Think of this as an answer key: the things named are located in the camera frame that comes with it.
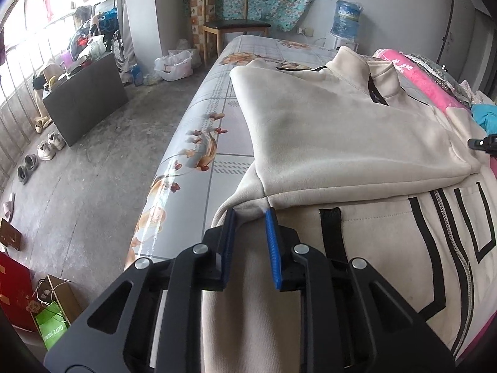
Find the black chair seat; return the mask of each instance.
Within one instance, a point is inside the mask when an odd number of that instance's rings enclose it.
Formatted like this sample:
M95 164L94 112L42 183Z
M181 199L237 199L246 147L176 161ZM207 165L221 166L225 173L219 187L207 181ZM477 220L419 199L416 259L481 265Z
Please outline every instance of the black chair seat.
M231 29L231 28L269 28L271 25L262 21L253 20L219 20L209 21L204 24L207 28Z

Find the jacket collar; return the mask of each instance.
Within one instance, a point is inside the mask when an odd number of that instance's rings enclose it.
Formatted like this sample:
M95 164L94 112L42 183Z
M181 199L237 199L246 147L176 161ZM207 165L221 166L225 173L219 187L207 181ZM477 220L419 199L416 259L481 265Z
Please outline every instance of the jacket collar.
M340 47L326 67L366 94L369 94L369 74L384 98L397 94L400 89L399 77L392 62L367 62L347 46Z

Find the metal zipper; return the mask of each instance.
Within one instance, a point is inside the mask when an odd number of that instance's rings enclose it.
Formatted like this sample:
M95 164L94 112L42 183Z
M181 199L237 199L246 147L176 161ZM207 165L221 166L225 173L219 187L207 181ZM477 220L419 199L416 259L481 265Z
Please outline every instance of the metal zipper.
M471 296L471 293L473 292L473 279L471 277L470 267L469 267L468 263L466 262L466 260L464 259L461 251L459 250L459 247L457 246L457 244L454 240L454 236L452 234L452 229L451 229L450 223L449 223L449 218L447 216L445 206L443 205L440 193L437 190L434 191L433 193L435 195L436 201L438 202L438 207L440 208L440 211L442 213L443 221L445 223L445 227L447 229L452 247L453 247L455 253L457 254L457 257L459 258L461 265L463 265L464 272L466 274L466 283L468 284L468 314L466 316L466 321L464 322L463 334L461 335L461 338L459 339L459 343L457 344L455 351L454 351L454 356L455 356L455 355L457 355L457 353L461 349L461 346L466 338L466 334L468 333L469 325L471 322L470 310L473 309L473 297Z

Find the pink blanket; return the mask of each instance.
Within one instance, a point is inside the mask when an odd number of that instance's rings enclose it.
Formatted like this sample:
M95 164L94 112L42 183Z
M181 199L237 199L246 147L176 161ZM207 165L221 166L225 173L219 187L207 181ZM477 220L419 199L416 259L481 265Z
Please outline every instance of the pink blanket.
M395 68L406 76L406 78L411 80L411 82L419 88L424 95L431 99L432 103L443 113L445 113L446 109L449 107L468 109L435 84L424 71L418 68L416 63L410 61L403 54L394 51L393 49L379 49L374 53L374 57L392 62ZM497 159L494 157L490 157L490 168L497 177Z

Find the beige jacket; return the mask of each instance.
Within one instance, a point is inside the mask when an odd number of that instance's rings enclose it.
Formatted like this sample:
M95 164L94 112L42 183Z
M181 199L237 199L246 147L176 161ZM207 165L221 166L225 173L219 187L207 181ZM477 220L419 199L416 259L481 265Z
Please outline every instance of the beige jacket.
M374 103L368 79L388 106ZM497 307L497 182L485 132L465 109L446 116L410 98L390 62L342 47L326 68L284 72L262 61L230 74L255 160L213 225L240 219L230 282L203 296L206 372L299 371L299 293L273 286L268 207L324 250L319 209L339 207L349 259L367 259L460 355Z

